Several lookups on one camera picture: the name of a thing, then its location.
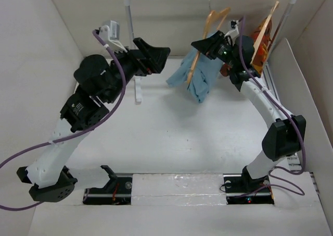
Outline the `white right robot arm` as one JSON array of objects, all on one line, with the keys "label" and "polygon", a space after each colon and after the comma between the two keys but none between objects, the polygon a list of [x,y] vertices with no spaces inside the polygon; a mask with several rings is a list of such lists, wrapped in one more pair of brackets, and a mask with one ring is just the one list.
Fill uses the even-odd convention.
[{"label": "white right robot arm", "polygon": [[237,193],[237,198],[269,189],[272,186],[269,182],[272,171],[278,169],[279,162],[290,155],[302,154],[298,175],[304,172],[306,164],[306,119],[302,115],[294,115],[277,100],[264,85],[253,64],[264,32],[261,29],[256,39],[241,33],[232,40],[223,32],[216,31],[208,38],[191,43],[206,58],[219,59],[229,66],[230,81],[257,109],[268,128],[258,156],[243,168],[238,180],[225,182],[221,186],[221,191]]}]

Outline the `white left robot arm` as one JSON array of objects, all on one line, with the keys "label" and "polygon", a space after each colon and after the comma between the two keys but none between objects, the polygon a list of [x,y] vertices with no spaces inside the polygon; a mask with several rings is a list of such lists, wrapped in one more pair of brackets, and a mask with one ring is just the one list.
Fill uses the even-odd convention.
[{"label": "white left robot arm", "polygon": [[[123,181],[109,166],[77,170],[66,163],[80,142],[120,106],[128,82],[134,76],[161,73],[171,51],[168,47],[151,46],[142,38],[133,39],[135,49],[123,46],[115,21],[94,30],[93,35],[112,61],[99,54],[82,60],[73,74],[78,86],[62,107],[43,154],[17,171],[19,179],[31,185],[29,193],[36,202],[59,202],[75,189],[117,193]],[[114,109],[107,108],[111,103]]]}]

